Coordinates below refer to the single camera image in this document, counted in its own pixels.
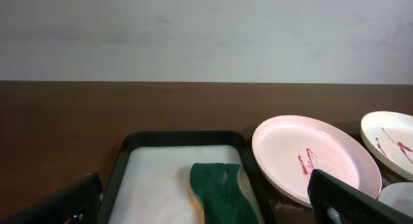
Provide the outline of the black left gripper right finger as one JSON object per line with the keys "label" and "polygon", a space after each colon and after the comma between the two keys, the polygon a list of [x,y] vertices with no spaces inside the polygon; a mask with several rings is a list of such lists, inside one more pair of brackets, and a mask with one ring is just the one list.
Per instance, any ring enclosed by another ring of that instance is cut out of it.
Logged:
{"label": "black left gripper right finger", "polygon": [[315,169],[307,188],[316,223],[409,224],[412,218]]}

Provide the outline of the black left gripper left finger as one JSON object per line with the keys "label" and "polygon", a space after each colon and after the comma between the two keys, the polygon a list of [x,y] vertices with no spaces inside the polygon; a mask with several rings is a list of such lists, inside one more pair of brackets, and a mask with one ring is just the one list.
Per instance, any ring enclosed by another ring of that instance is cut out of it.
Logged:
{"label": "black left gripper left finger", "polygon": [[87,174],[52,197],[1,220],[1,224],[98,223],[103,200],[99,175]]}

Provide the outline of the white grey plate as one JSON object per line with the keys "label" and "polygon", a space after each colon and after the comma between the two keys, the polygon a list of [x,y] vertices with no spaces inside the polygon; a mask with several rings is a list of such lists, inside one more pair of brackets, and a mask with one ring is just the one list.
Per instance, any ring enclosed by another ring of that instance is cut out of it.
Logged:
{"label": "white grey plate", "polygon": [[410,217],[413,212],[413,183],[393,183],[381,190],[378,200]]}

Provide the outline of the cream plate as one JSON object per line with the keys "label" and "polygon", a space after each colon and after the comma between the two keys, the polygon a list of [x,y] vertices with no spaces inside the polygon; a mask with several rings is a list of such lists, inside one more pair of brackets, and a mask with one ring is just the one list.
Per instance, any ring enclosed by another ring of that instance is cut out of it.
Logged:
{"label": "cream plate", "polygon": [[412,181],[412,116],[376,111],[361,119],[361,138],[383,165]]}

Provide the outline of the green yellow sponge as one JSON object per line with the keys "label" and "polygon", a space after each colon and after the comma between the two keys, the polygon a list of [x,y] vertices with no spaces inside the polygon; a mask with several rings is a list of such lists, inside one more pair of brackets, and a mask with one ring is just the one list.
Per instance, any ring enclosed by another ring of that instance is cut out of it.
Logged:
{"label": "green yellow sponge", "polygon": [[195,163],[188,193],[201,224],[259,224],[251,202],[239,184],[241,165]]}

